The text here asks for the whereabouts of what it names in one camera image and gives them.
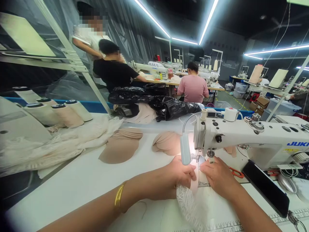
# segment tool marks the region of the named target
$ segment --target white shirt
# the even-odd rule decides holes
[[[269,80],[263,78],[262,81],[260,82],[261,85],[269,84]]]
[[[149,61],[149,62],[148,62],[148,65],[154,66],[154,67],[164,68],[163,64],[160,64],[160,63],[155,62],[155,61]]]

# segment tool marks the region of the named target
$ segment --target measuring tape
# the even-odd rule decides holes
[[[294,216],[300,221],[309,220],[309,207],[300,208],[291,210]],[[288,218],[282,218],[277,213],[268,214],[268,216],[276,223],[277,226],[285,226],[288,224],[292,224]],[[208,225],[207,229],[209,232],[244,232],[244,228],[242,227],[239,220],[222,222],[214,225]],[[195,232],[194,228],[175,230],[173,232]]]

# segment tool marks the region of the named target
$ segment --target lace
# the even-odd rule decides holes
[[[187,187],[178,185],[176,195],[181,214],[186,221],[198,232],[208,231],[205,222],[206,211],[196,203],[192,191]]]

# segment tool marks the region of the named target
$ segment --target juki logo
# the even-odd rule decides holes
[[[302,147],[308,147],[309,142],[292,142],[288,143],[287,146],[302,146]]]

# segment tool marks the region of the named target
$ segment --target black shirt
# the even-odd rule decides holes
[[[131,86],[131,78],[139,75],[125,63],[103,59],[93,62],[93,72],[106,83],[109,92],[115,87]]]

